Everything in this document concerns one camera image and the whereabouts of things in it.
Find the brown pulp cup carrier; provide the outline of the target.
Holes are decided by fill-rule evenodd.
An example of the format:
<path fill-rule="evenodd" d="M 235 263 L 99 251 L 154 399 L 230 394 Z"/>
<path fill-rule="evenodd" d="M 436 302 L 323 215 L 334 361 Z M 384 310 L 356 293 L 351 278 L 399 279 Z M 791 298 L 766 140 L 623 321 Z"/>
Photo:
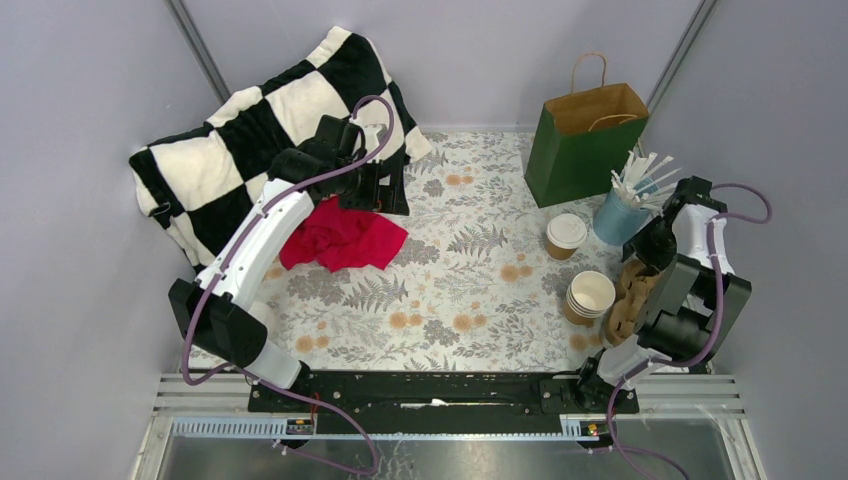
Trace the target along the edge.
<path fill-rule="evenodd" d="M 638 258 L 624 265 L 616 285 L 616 300 L 601 329 L 610 345 L 618 346 L 634 333 L 639 312 L 660 277 Z"/>

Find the brown paper coffee cup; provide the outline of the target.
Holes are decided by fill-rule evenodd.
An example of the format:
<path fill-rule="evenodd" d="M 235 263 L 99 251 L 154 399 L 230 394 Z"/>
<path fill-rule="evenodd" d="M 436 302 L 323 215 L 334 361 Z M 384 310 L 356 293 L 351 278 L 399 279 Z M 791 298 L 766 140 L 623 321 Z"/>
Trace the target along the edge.
<path fill-rule="evenodd" d="M 585 243 L 588 229 L 577 215 L 564 213 L 552 218 L 546 227 L 546 250 L 556 260 L 567 260 Z"/>

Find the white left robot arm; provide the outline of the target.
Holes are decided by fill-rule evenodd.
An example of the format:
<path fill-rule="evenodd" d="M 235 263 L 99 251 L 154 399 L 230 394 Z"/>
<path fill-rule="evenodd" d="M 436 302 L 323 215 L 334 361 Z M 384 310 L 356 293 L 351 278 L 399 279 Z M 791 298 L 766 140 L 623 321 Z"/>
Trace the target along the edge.
<path fill-rule="evenodd" d="M 366 211 L 408 214 L 401 164 L 385 162 L 394 124 L 325 115 L 315 135 L 278 154 L 268 180 L 232 238 L 193 281 L 168 292 L 184 351 L 192 347 L 272 386 L 288 411 L 309 401 L 302 366 L 269 338 L 268 312 L 255 300 L 262 279 L 289 237 L 327 197 Z"/>

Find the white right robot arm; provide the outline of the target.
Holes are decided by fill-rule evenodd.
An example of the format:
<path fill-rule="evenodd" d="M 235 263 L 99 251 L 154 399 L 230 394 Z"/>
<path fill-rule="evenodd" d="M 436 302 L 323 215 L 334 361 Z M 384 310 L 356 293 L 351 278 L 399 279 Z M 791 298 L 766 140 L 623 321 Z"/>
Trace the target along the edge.
<path fill-rule="evenodd" d="M 712 198 L 712 182 L 680 180 L 661 213 L 628 239 L 622 258 L 638 259 L 656 284 L 639 307 L 632 335 L 585 363 L 573 386 L 575 402 L 597 412 L 613 388 L 632 388 L 661 366 L 684 368 L 711 359 L 752 292 L 725 251 L 732 213 Z"/>

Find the blue cup of straws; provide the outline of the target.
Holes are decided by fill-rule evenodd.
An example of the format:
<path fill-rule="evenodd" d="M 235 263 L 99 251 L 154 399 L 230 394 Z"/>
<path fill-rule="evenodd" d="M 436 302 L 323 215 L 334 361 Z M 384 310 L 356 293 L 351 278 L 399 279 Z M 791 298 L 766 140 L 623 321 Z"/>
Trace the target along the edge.
<path fill-rule="evenodd" d="M 655 152 L 646 157 L 629 152 L 622 170 L 611 172 L 611 189 L 593 219 L 592 227 L 599 240 L 622 246 L 649 217 L 660 212 L 675 188 L 672 177 L 680 169 L 659 176 L 656 173 L 673 161 L 670 155 L 659 160 Z"/>

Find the red cloth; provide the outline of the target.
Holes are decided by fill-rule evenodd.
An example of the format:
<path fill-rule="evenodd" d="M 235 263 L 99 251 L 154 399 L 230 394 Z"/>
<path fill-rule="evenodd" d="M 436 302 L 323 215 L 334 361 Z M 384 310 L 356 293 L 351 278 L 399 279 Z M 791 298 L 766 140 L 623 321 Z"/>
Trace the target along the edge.
<path fill-rule="evenodd" d="M 316 262 L 334 273 L 373 266 L 385 269 L 398 255 L 408 232 L 385 217 L 348 210 L 333 197 L 321 202 L 299 225 L 279 253 L 282 266 Z"/>

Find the stack of brown paper cups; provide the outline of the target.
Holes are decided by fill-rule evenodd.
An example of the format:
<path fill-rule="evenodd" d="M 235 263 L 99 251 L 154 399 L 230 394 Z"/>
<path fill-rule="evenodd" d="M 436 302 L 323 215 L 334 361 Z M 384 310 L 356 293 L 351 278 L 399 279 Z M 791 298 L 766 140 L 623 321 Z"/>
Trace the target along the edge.
<path fill-rule="evenodd" d="M 615 286 L 606 275 L 583 271 L 568 286 L 563 312 L 572 324 L 588 326 L 601 318 L 615 299 Z"/>

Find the green paper bag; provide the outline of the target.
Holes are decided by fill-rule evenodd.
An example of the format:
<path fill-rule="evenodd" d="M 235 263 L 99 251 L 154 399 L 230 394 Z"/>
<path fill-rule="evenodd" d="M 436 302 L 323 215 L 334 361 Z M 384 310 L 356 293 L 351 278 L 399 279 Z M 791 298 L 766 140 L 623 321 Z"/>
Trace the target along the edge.
<path fill-rule="evenodd" d="M 626 83 L 606 82 L 602 61 L 597 87 L 578 91 L 572 69 L 570 92 L 543 103 L 524 179 L 538 207 L 606 193 L 649 120 L 641 97 Z"/>

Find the floral patterned table mat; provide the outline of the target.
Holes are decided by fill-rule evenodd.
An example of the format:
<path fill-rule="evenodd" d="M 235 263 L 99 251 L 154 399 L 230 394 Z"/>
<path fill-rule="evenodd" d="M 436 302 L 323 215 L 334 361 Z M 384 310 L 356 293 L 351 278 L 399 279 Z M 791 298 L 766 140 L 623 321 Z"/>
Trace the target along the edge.
<path fill-rule="evenodd" d="M 567 260 L 545 248 L 548 222 L 591 222 L 602 196 L 539 208 L 521 133 L 432 133 L 405 170 L 408 238 L 383 270 L 273 263 L 257 292 L 272 341 L 314 369 L 564 371 L 600 349 L 601 326 L 568 322 L 572 278 L 616 279 L 620 250 L 589 236 Z"/>

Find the black white checkered pillow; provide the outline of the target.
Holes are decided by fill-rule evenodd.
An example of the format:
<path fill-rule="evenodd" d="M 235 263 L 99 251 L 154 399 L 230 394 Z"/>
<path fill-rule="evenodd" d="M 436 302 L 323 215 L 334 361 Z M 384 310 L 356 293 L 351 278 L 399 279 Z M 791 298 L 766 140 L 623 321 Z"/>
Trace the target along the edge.
<path fill-rule="evenodd" d="M 199 127 L 153 141 L 128 160 L 141 212 L 154 220 L 200 271 L 210 265 L 258 199 L 272 160 L 313 137 L 322 116 L 388 121 L 395 127 L 381 159 L 415 162 L 431 145 L 408 112 L 374 44 L 332 27 L 302 61 L 261 85 L 235 92 Z"/>

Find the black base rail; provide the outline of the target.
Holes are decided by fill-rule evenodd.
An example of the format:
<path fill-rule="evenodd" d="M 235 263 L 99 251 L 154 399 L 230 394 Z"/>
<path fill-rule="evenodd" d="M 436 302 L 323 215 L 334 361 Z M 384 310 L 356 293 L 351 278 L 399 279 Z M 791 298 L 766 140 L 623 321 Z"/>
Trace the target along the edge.
<path fill-rule="evenodd" d="M 612 388 L 576 371 L 411 372 L 313 370 L 301 374 L 293 392 L 318 405 L 257 385 L 251 413 L 302 414 L 320 434 L 352 434 L 334 405 L 368 434 L 530 435 L 560 432 L 560 416 L 604 417 L 608 409 L 635 414 L 634 393 Z"/>

